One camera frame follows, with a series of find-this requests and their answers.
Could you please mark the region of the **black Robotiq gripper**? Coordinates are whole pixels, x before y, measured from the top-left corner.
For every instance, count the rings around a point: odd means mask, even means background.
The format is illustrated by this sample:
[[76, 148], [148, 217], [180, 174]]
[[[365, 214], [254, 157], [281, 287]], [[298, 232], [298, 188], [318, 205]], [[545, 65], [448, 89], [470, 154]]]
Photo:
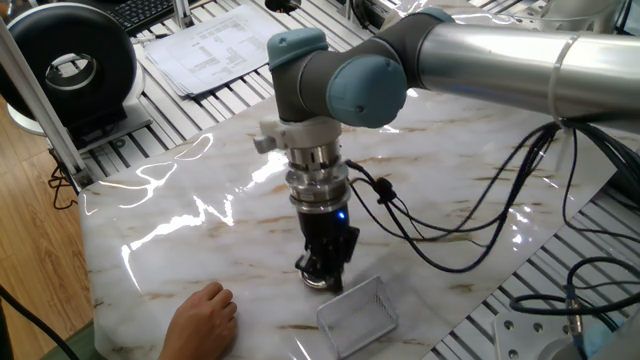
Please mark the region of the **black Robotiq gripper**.
[[360, 230], [350, 225], [350, 214], [347, 206], [342, 206], [325, 213], [298, 213], [301, 232], [305, 245], [309, 246], [296, 260], [295, 268], [308, 276], [325, 276], [321, 246], [327, 241], [336, 240], [331, 248], [331, 284], [333, 293], [343, 291], [342, 275], [344, 266], [351, 261]]

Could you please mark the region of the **person's bare hand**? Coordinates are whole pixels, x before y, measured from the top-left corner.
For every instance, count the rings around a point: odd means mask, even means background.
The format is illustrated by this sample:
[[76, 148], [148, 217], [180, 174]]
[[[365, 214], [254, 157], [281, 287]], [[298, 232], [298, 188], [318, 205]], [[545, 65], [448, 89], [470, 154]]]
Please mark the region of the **person's bare hand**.
[[219, 359], [235, 338], [237, 305], [219, 282], [194, 292], [176, 310], [159, 360]]

